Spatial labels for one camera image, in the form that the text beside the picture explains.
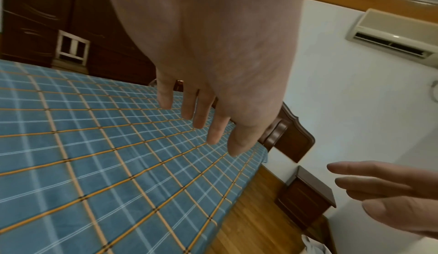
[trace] wooden floor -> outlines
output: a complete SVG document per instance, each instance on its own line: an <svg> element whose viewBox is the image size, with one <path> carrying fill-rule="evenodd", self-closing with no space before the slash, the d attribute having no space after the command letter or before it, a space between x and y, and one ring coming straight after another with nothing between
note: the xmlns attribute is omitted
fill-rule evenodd
<svg viewBox="0 0 438 254"><path fill-rule="evenodd" d="M206 254L299 254L304 249L302 232L274 203L282 186L261 166Z"/></svg>

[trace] wooden wardrobe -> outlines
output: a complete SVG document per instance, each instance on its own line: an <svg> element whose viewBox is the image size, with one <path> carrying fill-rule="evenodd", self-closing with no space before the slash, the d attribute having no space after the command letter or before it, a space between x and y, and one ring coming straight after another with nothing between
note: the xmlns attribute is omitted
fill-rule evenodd
<svg viewBox="0 0 438 254"><path fill-rule="evenodd" d="M144 85L155 79L110 0L4 0L2 59L52 67L59 30L90 41L90 75Z"/></svg>

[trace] white plastic bag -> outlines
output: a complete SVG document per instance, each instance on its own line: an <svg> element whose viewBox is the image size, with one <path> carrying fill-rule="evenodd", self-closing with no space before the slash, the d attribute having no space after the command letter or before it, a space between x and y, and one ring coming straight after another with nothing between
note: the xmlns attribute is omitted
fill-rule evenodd
<svg viewBox="0 0 438 254"><path fill-rule="evenodd" d="M332 254L327 246L309 238L306 235L301 235L301 239L306 245L306 248L301 252L301 254Z"/></svg>

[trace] plaid pattern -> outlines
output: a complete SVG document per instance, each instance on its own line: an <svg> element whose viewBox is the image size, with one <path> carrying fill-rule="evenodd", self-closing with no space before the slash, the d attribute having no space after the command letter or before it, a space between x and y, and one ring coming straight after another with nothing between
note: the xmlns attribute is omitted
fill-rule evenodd
<svg viewBox="0 0 438 254"><path fill-rule="evenodd" d="M0 61L0 253L202 253L267 151L233 158L182 93Z"/></svg>

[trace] wooden nightstand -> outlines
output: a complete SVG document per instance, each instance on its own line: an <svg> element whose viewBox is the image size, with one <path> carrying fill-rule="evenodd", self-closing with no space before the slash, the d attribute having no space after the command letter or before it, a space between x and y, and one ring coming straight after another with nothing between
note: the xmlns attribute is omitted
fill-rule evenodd
<svg viewBox="0 0 438 254"><path fill-rule="evenodd" d="M330 206L336 208L332 189L301 166L286 182L275 203L302 230Z"/></svg>

